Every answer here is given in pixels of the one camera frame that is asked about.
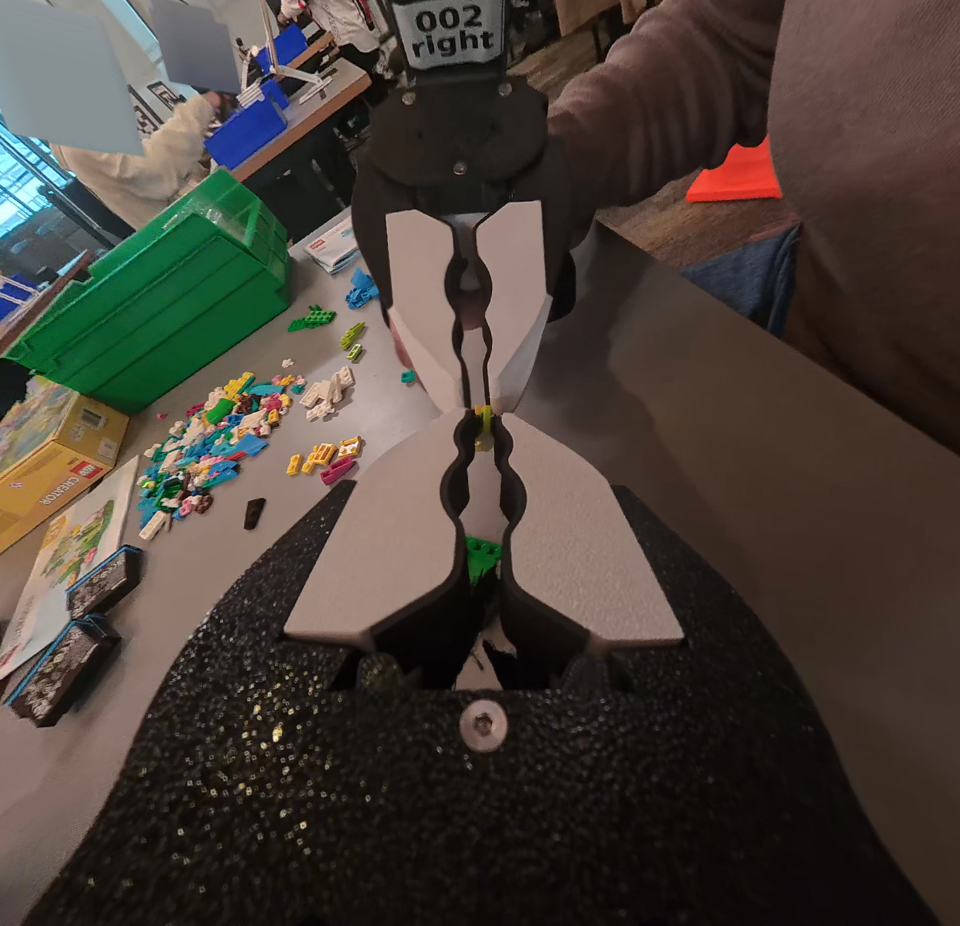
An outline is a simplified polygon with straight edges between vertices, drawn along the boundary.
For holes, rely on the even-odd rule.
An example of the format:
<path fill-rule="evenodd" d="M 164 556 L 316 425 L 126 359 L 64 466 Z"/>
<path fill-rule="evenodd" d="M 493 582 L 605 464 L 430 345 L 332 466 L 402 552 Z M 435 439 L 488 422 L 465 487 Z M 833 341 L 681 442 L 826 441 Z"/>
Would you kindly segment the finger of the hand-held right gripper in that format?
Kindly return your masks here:
<path fill-rule="evenodd" d="M 475 228 L 477 257 L 490 280 L 486 385 L 495 413 L 516 410 L 545 332 L 552 298 L 543 232 L 538 200 L 508 202 Z"/>
<path fill-rule="evenodd" d="M 447 293 L 456 256 L 452 227 L 418 210 L 386 216 L 390 324 L 438 409 L 464 409 L 464 367 L 454 345 L 457 318 Z"/>

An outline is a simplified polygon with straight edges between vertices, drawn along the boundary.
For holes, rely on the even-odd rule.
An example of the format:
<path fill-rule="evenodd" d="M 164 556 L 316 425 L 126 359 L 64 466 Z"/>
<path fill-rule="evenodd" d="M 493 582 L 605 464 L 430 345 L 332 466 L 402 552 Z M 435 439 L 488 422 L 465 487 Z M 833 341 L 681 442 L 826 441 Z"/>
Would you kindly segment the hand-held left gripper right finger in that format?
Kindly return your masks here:
<path fill-rule="evenodd" d="M 516 415 L 495 420 L 501 624 L 519 653 L 611 653 L 684 632 L 607 478 Z"/>

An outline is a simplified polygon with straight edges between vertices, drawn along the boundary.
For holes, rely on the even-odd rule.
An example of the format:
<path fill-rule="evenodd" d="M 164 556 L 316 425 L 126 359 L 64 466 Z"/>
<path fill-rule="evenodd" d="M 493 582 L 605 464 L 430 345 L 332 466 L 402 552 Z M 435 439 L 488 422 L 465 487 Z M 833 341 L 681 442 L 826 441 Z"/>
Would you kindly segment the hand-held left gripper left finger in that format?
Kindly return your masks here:
<path fill-rule="evenodd" d="M 474 414 L 445 413 L 359 474 L 285 626 L 292 640 L 409 649 L 469 585 L 461 515 Z"/>

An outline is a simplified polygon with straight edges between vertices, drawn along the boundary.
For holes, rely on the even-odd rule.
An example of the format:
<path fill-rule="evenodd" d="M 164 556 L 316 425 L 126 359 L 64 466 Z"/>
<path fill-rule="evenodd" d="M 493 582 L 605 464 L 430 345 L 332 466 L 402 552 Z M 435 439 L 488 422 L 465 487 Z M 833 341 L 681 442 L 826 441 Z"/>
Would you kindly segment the multicolour lego wing assembly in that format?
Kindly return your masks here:
<path fill-rule="evenodd" d="M 464 545 L 470 587 L 476 588 L 486 576 L 496 574 L 502 558 L 502 546 L 476 536 L 465 536 Z"/>

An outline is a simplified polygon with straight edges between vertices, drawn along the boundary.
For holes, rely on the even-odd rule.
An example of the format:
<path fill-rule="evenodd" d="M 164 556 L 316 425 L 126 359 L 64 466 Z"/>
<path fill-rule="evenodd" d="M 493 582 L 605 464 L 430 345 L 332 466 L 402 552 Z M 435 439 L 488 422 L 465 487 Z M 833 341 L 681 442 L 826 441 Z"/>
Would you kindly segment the person's right forearm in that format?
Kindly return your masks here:
<path fill-rule="evenodd" d="M 550 106 L 575 223 L 760 143 L 786 0 L 663 0 Z"/>

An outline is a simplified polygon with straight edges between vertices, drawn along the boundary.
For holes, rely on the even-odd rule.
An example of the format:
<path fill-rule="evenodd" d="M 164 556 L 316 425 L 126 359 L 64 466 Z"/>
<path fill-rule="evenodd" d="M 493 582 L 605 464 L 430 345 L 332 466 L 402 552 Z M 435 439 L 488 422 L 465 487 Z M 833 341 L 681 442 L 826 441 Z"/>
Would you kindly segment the lego instruction booklet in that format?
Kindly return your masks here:
<path fill-rule="evenodd" d="M 305 252 L 326 273 L 341 272 L 359 253 L 352 217 L 345 215 L 319 232 L 307 243 Z"/>

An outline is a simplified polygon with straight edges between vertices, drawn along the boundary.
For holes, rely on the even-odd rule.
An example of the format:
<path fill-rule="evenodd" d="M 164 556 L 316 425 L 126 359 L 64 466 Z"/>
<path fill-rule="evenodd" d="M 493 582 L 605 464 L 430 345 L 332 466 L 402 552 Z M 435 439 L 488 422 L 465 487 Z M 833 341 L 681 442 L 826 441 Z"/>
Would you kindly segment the white lego plates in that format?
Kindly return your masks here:
<path fill-rule="evenodd" d="M 355 386 L 351 366 L 343 366 L 329 379 L 311 384 L 301 395 L 298 404 L 305 409 L 308 421 L 329 420 L 336 416 L 345 403 L 349 391 Z"/>

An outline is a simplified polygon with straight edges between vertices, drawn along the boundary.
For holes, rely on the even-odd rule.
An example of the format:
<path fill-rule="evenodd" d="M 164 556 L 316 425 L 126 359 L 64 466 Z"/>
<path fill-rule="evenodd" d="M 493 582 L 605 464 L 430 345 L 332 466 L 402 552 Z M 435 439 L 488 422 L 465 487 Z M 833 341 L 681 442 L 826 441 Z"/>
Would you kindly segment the pile of mixed lego bricks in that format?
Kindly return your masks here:
<path fill-rule="evenodd" d="M 213 491 L 268 448 L 305 391 L 306 380 L 297 373 L 258 380 L 244 371 L 191 406 L 145 452 L 147 465 L 136 483 L 138 538 L 152 540 L 174 523 L 207 512 Z"/>

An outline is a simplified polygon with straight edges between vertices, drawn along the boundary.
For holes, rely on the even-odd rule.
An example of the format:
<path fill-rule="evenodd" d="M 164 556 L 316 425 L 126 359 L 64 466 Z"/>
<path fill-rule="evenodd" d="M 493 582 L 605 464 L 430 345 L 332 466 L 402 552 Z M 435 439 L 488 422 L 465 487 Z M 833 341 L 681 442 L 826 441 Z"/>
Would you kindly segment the white lego picture sheet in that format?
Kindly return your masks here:
<path fill-rule="evenodd" d="M 140 464 L 130 458 L 49 521 L 2 641 L 2 679 L 57 638 L 70 620 L 68 588 L 121 546 Z"/>

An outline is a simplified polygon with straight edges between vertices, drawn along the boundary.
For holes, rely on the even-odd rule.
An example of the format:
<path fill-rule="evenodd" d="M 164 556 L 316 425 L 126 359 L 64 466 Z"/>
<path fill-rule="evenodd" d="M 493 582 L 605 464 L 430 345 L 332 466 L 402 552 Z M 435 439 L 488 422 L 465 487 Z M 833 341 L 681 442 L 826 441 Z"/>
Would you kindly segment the yellow lego box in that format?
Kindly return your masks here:
<path fill-rule="evenodd" d="M 115 466 L 129 418 L 42 377 L 1 423 L 1 551 Z"/>

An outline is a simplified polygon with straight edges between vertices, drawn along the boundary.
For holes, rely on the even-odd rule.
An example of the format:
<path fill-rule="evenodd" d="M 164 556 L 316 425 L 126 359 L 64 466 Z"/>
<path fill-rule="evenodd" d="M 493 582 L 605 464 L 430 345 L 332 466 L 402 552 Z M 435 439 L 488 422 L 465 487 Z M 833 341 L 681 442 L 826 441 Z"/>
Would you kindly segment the blue plastic bin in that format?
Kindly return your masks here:
<path fill-rule="evenodd" d="M 256 78 L 269 75 L 275 63 L 284 69 L 294 69 L 294 60 L 307 51 L 308 43 L 304 30 L 291 24 L 281 30 L 270 46 L 272 52 L 264 46 L 252 57 L 249 68 Z"/>
<path fill-rule="evenodd" d="M 213 162 L 233 170 L 280 136 L 286 127 L 283 110 L 266 98 L 238 108 L 203 144 Z"/>

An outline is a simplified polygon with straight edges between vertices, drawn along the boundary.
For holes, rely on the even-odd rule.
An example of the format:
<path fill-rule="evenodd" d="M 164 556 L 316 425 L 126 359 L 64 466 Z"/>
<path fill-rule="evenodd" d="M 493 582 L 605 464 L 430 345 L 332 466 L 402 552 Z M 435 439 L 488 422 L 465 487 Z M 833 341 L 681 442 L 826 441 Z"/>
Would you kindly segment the person's jeans leg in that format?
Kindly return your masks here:
<path fill-rule="evenodd" d="M 791 224 L 680 271 L 687 281 L 739 316 L 781 338 L 795 295 L 802 225 Z"/>

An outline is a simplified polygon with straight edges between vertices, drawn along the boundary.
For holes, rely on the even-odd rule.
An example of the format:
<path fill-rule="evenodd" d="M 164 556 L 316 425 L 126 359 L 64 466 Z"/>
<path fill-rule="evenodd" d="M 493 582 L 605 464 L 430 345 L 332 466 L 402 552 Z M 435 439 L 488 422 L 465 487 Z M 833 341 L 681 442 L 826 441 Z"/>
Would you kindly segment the stack of green bins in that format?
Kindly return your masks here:
<path fill-rule="evenodd" d="M 224 169 L 72 281 L 3 350 L 132 416 L 289 307 L 287 232 Z"/>

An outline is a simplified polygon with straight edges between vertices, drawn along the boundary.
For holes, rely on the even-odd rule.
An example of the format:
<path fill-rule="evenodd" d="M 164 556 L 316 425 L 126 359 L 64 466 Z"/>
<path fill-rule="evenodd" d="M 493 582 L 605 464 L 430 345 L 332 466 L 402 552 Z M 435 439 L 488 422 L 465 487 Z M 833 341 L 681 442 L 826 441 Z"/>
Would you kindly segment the black battery with blue edge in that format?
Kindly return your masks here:
<path fill-rule="evenodd" d="M 144 551 L 123 545 L 66 590 L 71 621 L 92 614 L 104 615 L 133 592 L 141 582 Z"/>
<path fill-rule="evenodd" d="M 52 728 L 94 680 L 121 635 L 102 615 L 71 620 L 6 699 L 14 716 Z"/>

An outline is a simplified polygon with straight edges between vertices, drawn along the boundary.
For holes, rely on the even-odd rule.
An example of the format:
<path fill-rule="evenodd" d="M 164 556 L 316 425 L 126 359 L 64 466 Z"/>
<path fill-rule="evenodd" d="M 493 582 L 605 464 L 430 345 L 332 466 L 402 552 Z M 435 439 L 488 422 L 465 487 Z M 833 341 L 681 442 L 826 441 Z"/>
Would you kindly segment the black white wall marker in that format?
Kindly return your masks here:
<path fill-rule="evenodd" d="M 182 90 L 166 80 L 154 79 L 146 84 L 127 85 L 137 130 L 142 139 L 155 134 L 174 115 L 180 104 L 186 102 Z"/>

